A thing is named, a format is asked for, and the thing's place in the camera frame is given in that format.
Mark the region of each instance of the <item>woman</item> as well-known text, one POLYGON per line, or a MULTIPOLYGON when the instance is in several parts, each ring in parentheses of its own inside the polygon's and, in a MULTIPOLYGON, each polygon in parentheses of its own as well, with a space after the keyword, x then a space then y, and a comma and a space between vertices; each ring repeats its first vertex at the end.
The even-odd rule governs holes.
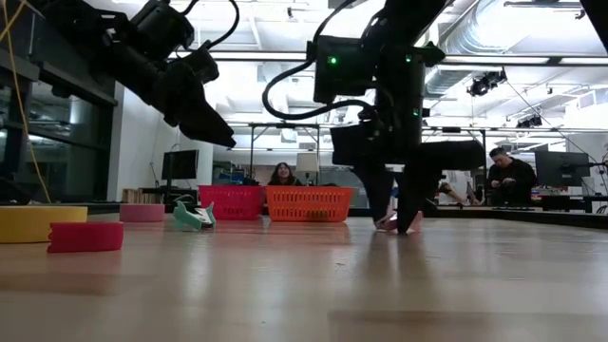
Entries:
POLYGON ((301 186, 302 182, 294 177, 292 169, 286 162, 280 162, 276 165, 275 172, 273 172, 273 175, 270 177, 268 185, 301 186))

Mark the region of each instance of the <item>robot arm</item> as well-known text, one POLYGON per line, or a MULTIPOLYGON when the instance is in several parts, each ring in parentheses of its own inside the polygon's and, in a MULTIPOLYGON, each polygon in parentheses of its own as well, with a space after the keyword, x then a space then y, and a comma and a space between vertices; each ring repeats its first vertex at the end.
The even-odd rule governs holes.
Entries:
POLYGON ((203 84, 219 76, 208 51, 211 43, 167 61, 179 46, 193 42, 194 28, 185 14, 197 1, 178 12, 169 0, 148 0, 130 21, 124 13, 95 9, 84 0, 30 3, 90 62, 91 73, 114 77, 188 138, 233 147, 233 130, 205 100, 203 84))

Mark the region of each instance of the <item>ceiling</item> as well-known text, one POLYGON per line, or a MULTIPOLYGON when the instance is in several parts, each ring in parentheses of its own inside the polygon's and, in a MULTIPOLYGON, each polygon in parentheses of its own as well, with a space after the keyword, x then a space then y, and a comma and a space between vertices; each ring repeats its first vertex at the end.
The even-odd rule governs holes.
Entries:
MULTIPOLYGON (((120 10, 134 15, 144 0, 86 0, 91 5, 120 10)), ((318 24, 331 13, 328 0, 249 0, 238 1, 241 20, 237 31, 215 50, 304 51, 318 24), (288 15, 291 8, 292 17, 288 15)), ((182 10, 188 1, 174 0, 182 10)), ((448 54, 504 55, 581 55, 606 56, 587 17, 576 19, 580 10, 514 9, 504 0, 455 0, 431 27, 425 39, 439 41, 448 54)), ((384 0, 363 1, 354 9, 345 9, 332 19, 324 33, 357 37, 372 13, 382 8, 384 0)), ((228 1, 199 1, 188 15, 197 30, 197 42, 213 40, 231 25, 234 10, 228 1)), ((266 83, 296 64, 279 62, 221 62, 220 77, 207 85, 207 99, 230 122, 277 122, 264 112, 260 94, 266 83)), ((427 85, 439 85, 440 93, 428 96, 430 125, 515 126, 519 118, 532 113, 533 105, 548 118, 559 118, 565 105, 596 89, 608 88, 608 68, 512 66, 505 69, 510 85, 500 85, 489 94, 471 98, 466 93, 471 78, 489 69, 460 68, 441 70, 427 76, 427 85)), ((290 113, 317 107, 313 103, 314 68, 290 78, 275 93, 273 103, 282 104, 290 113)), ((373 93, 367 99, 372 100, 373 93)), ((356 109, 334 111, 314 120, 320 124, 356 121, 356 109)), ((248 128, 235 128, 249 134, 248 128)))

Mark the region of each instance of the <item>orange basket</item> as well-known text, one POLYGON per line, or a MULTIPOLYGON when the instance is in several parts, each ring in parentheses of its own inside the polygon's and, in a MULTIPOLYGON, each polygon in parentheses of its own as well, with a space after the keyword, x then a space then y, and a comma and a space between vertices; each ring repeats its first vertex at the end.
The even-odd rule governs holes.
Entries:
POLYGON ((352 188, 267 186, 268 214, 274 221, 342 222, 349 216, 352 188))
POLYGON ((200 185, 200 205, 212 202, 216 219, 254 220, 262 213, 264 188, 240 185, 200 185))

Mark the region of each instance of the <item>ventilation duct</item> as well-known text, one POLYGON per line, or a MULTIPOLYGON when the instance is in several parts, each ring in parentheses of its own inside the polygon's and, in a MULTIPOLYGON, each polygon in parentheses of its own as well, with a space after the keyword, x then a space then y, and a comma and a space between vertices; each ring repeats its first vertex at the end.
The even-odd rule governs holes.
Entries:
MULTIPOLYGON (((505 30, 505 0, 480 0, 462 18, 456 28, 440 44, 446 54, 504 54, 529 34, 529 27, 513 22, 505 30)), ((460 83, 472 70, 431 70, 428 75, 427 97, 441 98, 460 83)))

